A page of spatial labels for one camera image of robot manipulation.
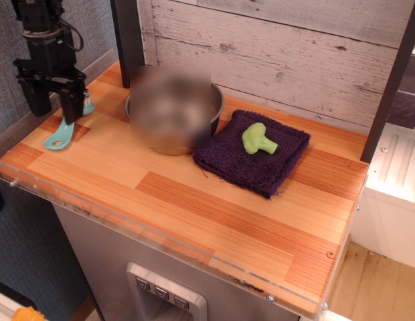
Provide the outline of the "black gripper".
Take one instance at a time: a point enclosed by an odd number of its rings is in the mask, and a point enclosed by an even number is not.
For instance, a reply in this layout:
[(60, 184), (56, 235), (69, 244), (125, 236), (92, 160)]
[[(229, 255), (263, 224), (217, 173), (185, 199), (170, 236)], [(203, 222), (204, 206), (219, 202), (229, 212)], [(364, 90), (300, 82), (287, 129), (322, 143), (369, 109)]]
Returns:
[(41, 117), (52, 110), (49, 91), (56, 84), (43, 84), (39, 80), (64, 78), (71, 88), (59, 93), (66, 124), (70, 125), (83, 116), (86, 89), (85, 75), (75, 68), (77, 48), (70, 28), (53, 28), (47, 31), (24, 29), (22, 36), (27, 42), (29, 58), (16, 59), (18, 82), (31, 112)]

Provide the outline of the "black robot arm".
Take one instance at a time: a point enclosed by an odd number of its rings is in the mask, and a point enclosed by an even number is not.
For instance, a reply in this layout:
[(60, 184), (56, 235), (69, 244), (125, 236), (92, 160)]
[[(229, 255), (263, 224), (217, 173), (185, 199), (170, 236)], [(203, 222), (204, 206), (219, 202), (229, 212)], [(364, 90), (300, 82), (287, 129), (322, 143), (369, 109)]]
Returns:
[(61, 1), (13, 1), (16, 19), (22, 22), (29, 59), (16, 59), (17, 81), (31, 112), (41, 117), (52, 110), (50, 93), (57, 93), (67, 124), (83, 116), (86, 75), (76, 69), (72, 32), (76, 28), (64, 21)]

